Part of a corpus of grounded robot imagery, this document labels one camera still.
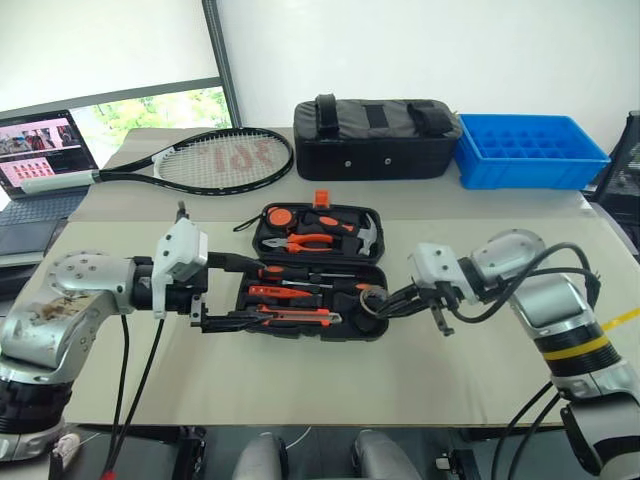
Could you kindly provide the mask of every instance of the orange-handled pliers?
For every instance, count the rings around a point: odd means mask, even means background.
[[[299,252],[330,252],[331,248],[312,248],[303,246],[305,243],[333,243],[333,237],[324,233],[310,233],[307,235],[289,235],[287,238],[268,238],[262,244],[271,248],[284,247],[289,253]]]

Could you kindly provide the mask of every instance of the beige tabletop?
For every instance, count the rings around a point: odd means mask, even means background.
[[[106,167],[139,160],[206,129],[141,128],[127,135]],[[275,129],[293,145],[292,129]],[[178,200],[201,221],[242,222],[272,202],[311,202],[316,189],[329,189],[336,204],[366,206],[383,220],[449,218],[567,218],[594,215],[576,191],[549,189],[467,190],[455,162],[444,176],[428,180],[311,182],[294,171],[273,185],[229,197],[201,197],[138,182],[94,185],[71,221],[164,220]]]
[[[112,255],[152,255],[171,226],[162,222],[75,222],[64,231],[20,300],[43,279],[56,256],[83,248]],[[233,233],[235,222],[201,222],[209,249],[252,255],[253,229]],[[603,287],[601,322],[640,306],[640,269],[604,220],[502,218],[384,220],[386,253],[380,261],[393,289],[409,281],[406,257],[420,241],[450,244],[462,256],[495,233],[528,228],[548,245],[579,243]],[[552,265],[575,265],[559,253]],[[213,273],[207,298],[216,313],[233,309],[239,274]],[[467,313],[478,309],[464,308]],[[427,313],[393,320],[379,340],[321,342],[246,332],[203,335],[183,317],[170,315],[136,423],[160,424],[505,424],[548,380],[545,363],[509,308],[480,325],[447,315],[456,334],[445,338]],[[152,342],[150,312],[130,317],[132,359],[125,404],[131,401]],[[610,334],[619,352],[640,367],[640,321]],[[71,422],[111,422],[120,369],[122,333],[108,319],[74,385],[65,411]],[[559,420],[557,411],[548,419]]]

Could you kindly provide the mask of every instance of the racket strings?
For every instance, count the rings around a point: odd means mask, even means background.
[[[227,188],[257,182],[281,170],[289,149],[266,134],[237,133],[205,138],[156,164],[160,178],[201,188]]]

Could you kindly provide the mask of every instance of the white grip tape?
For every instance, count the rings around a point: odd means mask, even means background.
[[[169,147],[151,156],[151,161],[153,162],[154,178],[162,178],[162,176],[160,175],[160,166],[162,165],[162,162],[165,158],[167,158],[169,155],[173,155],[174,153],[175,149],[173,147]]]
[[[96,183],[93,178],[95,172],[97,172],[97,170],[63,173],[61,175],[42,178],[28,178],[20,184],[20,187],[25,193],[40,193],[49,190],[60,190],[62,188],[84,187]]]

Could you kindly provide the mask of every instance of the racket handle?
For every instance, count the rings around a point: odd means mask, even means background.
[[[85,187],[96,183],[95,177],[98,170],[87,170],[84,172],[63,173],[50,177],[27,178],[20,184],[20,188],[25,193],[40,193],[49,190],[60,190],[62,188]]]

